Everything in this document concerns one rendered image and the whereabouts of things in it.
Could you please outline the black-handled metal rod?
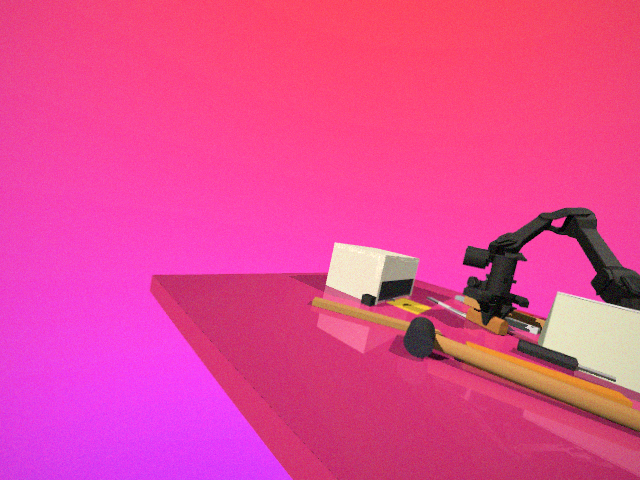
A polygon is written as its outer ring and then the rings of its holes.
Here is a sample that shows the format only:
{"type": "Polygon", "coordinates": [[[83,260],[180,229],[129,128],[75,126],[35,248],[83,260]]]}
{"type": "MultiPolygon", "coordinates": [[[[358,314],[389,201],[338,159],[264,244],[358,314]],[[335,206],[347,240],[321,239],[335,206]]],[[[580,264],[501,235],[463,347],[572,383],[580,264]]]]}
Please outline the black-handled metal rod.
{"type": "Polygon", "coordinates": [[[606,375],[602,372],[599,372],[597,370],[594,369],[590,369],[587,367],[584,367],[580,364],[577,364],[577,359],[575,359],[574,357],[565,355],[564,353],[558,352],[558,351],[553,351],[550,349],[547,349],[543,346],[531,343],[529,341],[524,341],[519,339],[518,341],[518,345],[517,345],[517,350],[521,351],[523,353],[526,353],[530,356],[536,357],[538,359],[543,359],[545,361],[551,362],[552,364],[558,365],[560,367],[565,367],[567,369],[570,369],[572,371],[575,371],[575,369],[577,367],[582,368],[586,371],[591,371],[594,372],[598,375],[604,376],[604,377],[608,377],[611,378],[613,380],[616,380],[616,377],[613,377],[612,375],[606,375]]]}

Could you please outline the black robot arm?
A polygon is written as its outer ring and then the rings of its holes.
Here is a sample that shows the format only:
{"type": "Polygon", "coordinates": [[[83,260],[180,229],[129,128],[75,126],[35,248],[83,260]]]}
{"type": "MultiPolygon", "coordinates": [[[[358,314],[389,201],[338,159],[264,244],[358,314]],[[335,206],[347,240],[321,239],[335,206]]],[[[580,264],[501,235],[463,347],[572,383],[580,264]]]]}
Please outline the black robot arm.
{"type": "Polygon", "coordinates": [[[513,275],[517,262],[528,260],[519,251],[543,231],[575,238],[597,275],[590,282],[596,295],[613,305],[640,311],[640,275],[621,265],[597,231],[597,218],[588,208],[571,207],[545,212],[516,230],[497,237],[488,250],[467,246],[463,265],[513,275]],[[561,227],[552,221],[565,218],[561,227]]]}

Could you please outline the orange rod with dark cylindrical end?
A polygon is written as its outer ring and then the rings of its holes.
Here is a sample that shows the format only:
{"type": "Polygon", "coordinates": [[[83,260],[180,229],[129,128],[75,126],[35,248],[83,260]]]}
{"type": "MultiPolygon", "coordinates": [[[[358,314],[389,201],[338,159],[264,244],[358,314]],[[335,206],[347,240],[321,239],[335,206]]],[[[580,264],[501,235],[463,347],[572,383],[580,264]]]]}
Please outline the orange rod with dark cylindrical end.
{"type": "Polygon", "coordinates": [[[435,335],[434,324],[426,317],[418,316],[410,321],[403,337],[405,349],[412,356],[426,358],[433,349],[451,355],[473,366],[483,368],[502,378],[549,395],[561,402],[586,410],[626,428],[640,432],[640,410],[611,401],[568,383],[537,373],[500,357],[472,348],[463,343],[435,335]]]}

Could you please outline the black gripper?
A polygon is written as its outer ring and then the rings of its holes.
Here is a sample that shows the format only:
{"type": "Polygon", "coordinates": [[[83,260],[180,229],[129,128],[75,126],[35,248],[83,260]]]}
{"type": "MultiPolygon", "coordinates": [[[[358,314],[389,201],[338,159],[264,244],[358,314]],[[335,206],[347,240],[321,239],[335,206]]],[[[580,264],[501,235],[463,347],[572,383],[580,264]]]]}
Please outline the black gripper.
{"type": "Polygon", "coordinates": [[[471,297],[479,303],[482,325],[487,326],[492,316],[503,320],[512,311],[517,310],[512,306],[512,303],[521,308],[528,308],[527,298],[510,293],[512,283],[516,284],[517,282],[513,279],[513,275],[491,271],[486,276],[489,277],[486,290],[465,286],[462,291],[463,295],[471,297]]]}

